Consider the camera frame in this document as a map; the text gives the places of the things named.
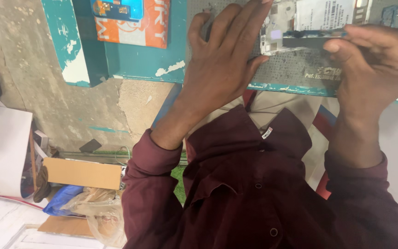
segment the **barcode sticker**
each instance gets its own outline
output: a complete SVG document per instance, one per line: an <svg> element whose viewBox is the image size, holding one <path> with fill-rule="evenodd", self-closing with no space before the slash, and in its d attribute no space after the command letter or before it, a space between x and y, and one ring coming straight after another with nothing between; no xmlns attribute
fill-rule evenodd
<svg viewBox="0 0 398 249"><path fill-rule="evenodd" d="M294 29L329 30L352 23L354 3L351 0L298 0Z"/></svg>
<svg viewBox="0 0 398 249"><path fill-rule="evenodd" d="M271 134L272 131L273 131L273 128L268 127L268 130L265 132L265 134L262 135L262 138L266 139Z"/></svg>

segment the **orange package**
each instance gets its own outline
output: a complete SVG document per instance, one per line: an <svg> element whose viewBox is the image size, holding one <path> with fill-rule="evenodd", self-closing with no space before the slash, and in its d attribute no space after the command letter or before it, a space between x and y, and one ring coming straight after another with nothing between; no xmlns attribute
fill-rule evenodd
<svg viewBox="0 0 398 249"><path fill-rule="evenodd" d="M98 40L167 48L170 0L144 0L139 22L95 17Z"/></svg>

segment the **shirt cuff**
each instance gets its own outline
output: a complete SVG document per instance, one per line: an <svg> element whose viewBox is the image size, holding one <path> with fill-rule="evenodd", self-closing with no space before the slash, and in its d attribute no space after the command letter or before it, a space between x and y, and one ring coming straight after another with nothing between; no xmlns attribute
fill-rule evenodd
<svg viewBox="0 0 398 249"><path fill-rule="evenodd" d="M340 164L326 152L325 170L330 180L336 178L375 178L386 181L388 178L388 159L383 152L382 155L383 160L378 165L371 168L359 169Z"/></svg>
<svg viewBox="0 0 398 249"><path fill-rule="evenodd" d="M159 147L150 137L147 129L140 141L133 147L133 162L141 171L149 175L162 175L174 169L180 161L183 143L177 149L166 150Z"/></svg>

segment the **gray mat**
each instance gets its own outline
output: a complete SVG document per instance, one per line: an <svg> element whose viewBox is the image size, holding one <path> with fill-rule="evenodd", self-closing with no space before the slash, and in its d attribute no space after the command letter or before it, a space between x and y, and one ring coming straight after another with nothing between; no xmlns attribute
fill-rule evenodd
<svg viewBox="0 0 398 249"><path fill-rule="evenodd" d="M211 8L212 18L222 11L229 3L245 4L248 0L187 0L187 30L193 16L203 9ZM382 10L390 5L398 5L398 0L373 0L370 23L378 24ZM260 55L259 41L252 51L252 57ZM186 59L191 59L191 48L187 42ZM306 48L270 57L257 71L253 81L292 86L318 87L337 89L340 84L340 65L329 59L324 50Z"/></svg>

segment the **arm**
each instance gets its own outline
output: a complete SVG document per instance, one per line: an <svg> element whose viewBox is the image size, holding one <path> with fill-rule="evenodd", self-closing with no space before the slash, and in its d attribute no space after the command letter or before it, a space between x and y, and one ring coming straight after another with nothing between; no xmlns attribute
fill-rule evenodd
<svg viewBox="0 0 398 249"><path fill-rule="evenodd" d="M260 56L248 62L271 8L271 0L264 2L251 0L244 8L230 4L216 17L209 42L200 33L210 12L193 18L188 32L193 56L184 87L157 127L135 145L123 178L126 248L157 248L175 234L182 207L170 172L179 163L182 140L209 113L241 96L268 59Z"/></svg>
<svg viewBox="0 0 398 249"><path fill-rule="evenodd" d="M324 46L344 72L340 113L325 155L329 203L348 244L398 248L398 204L387 190L378 123L382 111L398 98L398 29L347 26L346 31L345 40ZM370 53L362 54L358 46ZM372 56L374 63L364 56Z"/></svg>

